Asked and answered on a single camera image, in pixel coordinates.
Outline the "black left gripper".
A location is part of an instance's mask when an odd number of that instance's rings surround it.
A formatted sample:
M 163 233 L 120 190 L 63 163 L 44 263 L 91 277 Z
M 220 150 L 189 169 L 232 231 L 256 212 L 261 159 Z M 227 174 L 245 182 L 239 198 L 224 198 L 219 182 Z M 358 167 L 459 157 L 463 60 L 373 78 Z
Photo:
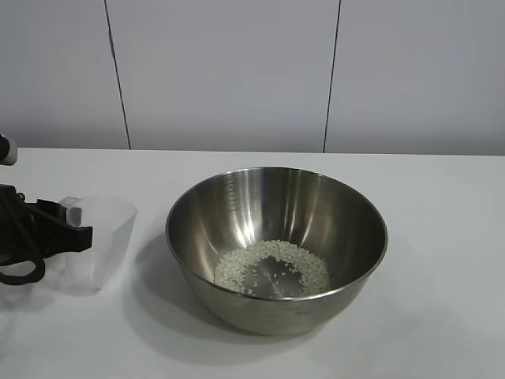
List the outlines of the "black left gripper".
M 46 259 L 67 252 L 79 253 L 92 246 L 93 229 L 81 227 L 82 208 L 38 199 L 35 203 L 13 202 L 20 230 L 13 232 L 13 260 L 27 260 L 30 253 Z

